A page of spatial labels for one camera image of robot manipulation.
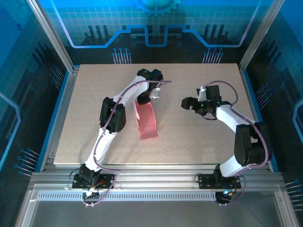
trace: pink plastic piece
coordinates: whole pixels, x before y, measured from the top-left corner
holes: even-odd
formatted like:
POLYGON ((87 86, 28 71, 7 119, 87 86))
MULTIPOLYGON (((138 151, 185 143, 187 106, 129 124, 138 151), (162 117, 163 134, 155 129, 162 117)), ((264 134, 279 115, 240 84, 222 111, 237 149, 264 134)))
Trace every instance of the pink plastic piece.
POLYGON ((138 102, 135 102, 134 110, 141 139, 147 140, 158 137, 157 123, 152 102, 148 102, 144 105, 139 105, 138 102))

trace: vent grille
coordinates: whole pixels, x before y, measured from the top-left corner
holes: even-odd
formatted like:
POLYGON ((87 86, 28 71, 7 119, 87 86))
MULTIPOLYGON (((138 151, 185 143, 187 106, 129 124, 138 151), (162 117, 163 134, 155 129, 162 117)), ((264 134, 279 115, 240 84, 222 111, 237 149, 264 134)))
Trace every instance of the vent grille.
MULTIPOLYGON (((80 201, 83 192, 40 192, 41 201, 80 201)), ((87 201, 96 201, 100 195, 87 201)), ((110 192, 105 201, 215 201, 215 192, 110 192)))

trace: robotic arm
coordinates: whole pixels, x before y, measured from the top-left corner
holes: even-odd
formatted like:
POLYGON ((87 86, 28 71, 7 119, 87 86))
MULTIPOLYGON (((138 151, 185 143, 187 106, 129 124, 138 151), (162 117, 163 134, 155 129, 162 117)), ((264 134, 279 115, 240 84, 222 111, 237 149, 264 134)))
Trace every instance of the robotic arm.
POLYGON ((269 147, 268 127, 263 122, 255 122, 248 119, 232 108, 227 101, 222 101, 219 86, 208 86, 197 89, 198 98, 188 97, 182 100, 181 107, 203 116, 211 114, 214 118, 207 120, 220 120, 231 128, 235 135, 234 155, 226 162, 219 164, 214 175, 216 181, 219 178, 233 177, 237 173, 244 171, 249 166, 262 164, 266 158, 265 149, 260 137, 255 132, 251 124, 254 124, 261 132, 268 147, 268 160, 272 153, 269 147))
POLYGON ((105 154, 115 138, 126 124, 125 109, 137 100, 140 105, 146 104, 150 98, 158 98, 159 88, 156 86, 163 80, 162 73, 154 69, 138 71, 132 83, 113 98, 103 100, 100 114, 100 130, 89 158, 79 169, 79 177, 91 187, 99 180, 101 165, 105 154))

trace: white arm segment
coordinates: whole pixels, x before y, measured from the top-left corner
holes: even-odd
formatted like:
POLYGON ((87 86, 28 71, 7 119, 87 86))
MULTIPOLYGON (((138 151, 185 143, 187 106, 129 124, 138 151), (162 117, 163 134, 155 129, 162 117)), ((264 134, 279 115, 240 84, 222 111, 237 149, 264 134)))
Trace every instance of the white arm segment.
MULTIPOLYGON (((234 133, 236 133, 236 127, 239 124, 249 124, 245 120, 241 119, 235 113, 233 113, 230 109, 230 105, 222 105, 217 107, 216 117, 220 121, 224 122, 228 127, 230 127, 234 133)), ((233 155, 226 162, 220 164, 220 170, 223 177, 234 176, 240 170, 246 168, 247 166, 241 166, 237 160, 235 155, 233 155)))
MULTIPOLYGON (((128 85, 122 92, 120 92, 118 95, 116 95, 113 99, 115 102, 118 101, 118 99, 120 98, 120 96, 122 95, 122 93, 132 84, 138 82, 138 81, 142 81, 142 80, 146 80, 146 78, 142 77, 142 76, 136 76, 134 78, 134 80, 132 81, 132 83, 130 85, 128 85)), ((137 84, 135 86, 133 86, 132 88, 130 88, 122 97, 122 99, 120 100, 119 104, 123 104, 123 106, 125 108, 127 108, 128 106, 130 106, 134 100, 137 99, 137 97, 143 93, 144 91, 146 91, 149 87, 149 83, 148 82, 142 82, 140 84, 137 84)), ((94 150, 97 144, 98 139, 100 138, 100 136, 103 134, 103 128, 100 128, 99 130, 99 135, 97 137, 97 140, 95 142, 95 145, 89 155, 89 158, 86 160, 85 162, 85 166, 90 169, 90 170, 94 170, 99 171, 101 168, 96 165, 95 161, 94 161, 94 150)), ((109 133, 108 130, 105 130, 103 137, 101 138, 98 147, 96 149, 96 160, 97 163, 101 166, 103 164, 103 160, 105 157, 105 154, 111 144, 111 142, 113 141, 114 137, 117 135, 117 132, 113 132, 113 133, 109 133)))

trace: wooden board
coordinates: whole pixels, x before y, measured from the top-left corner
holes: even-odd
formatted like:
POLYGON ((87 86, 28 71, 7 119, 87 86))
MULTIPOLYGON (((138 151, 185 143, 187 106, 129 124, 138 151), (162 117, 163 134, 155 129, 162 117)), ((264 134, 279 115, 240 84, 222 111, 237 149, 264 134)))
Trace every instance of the wooden board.
MULTIPOLYGON (((140 140, 134 108, 126 110, 127 123, 113 140, 104 163, 203 163, 215 164, 233 155, 234 133, 223 122, 207 121, 180 107, 185 97, 196 97, 196 88, 213 80, 225 80, 238 91, 235 108, 252 118, 236 64, 124 64, 81 65, 55 156, 55 164, 82 164, 88 158, 99 130, 103 99, 113 97, 134 79, 138 70, 159 69, 172 80, 153 100, 159 137, 140 140)), ((235 94, 220 84, 223 101, 235 94)))

